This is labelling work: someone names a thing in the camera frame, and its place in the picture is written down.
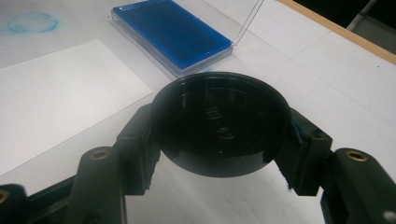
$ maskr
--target white paper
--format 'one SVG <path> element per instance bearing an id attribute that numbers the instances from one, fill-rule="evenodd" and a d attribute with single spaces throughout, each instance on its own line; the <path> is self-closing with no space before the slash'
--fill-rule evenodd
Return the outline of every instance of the white paper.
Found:
<path id="1" fill-rule="evenodd" d="M 151 93 L 99 40 L 1 69 L 0 175 Z"/>

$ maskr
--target blue stain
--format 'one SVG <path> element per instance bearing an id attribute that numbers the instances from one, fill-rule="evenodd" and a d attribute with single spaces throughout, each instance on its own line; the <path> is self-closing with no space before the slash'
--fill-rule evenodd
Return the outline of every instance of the blue stain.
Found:
<path id="1" fill-rule="evenodd" d="M 10 31 L 17 34 L 46 33 L 56 29 L 58 20 L 48 14 L 27 12 L 14 16 L 7 24 Z"/>

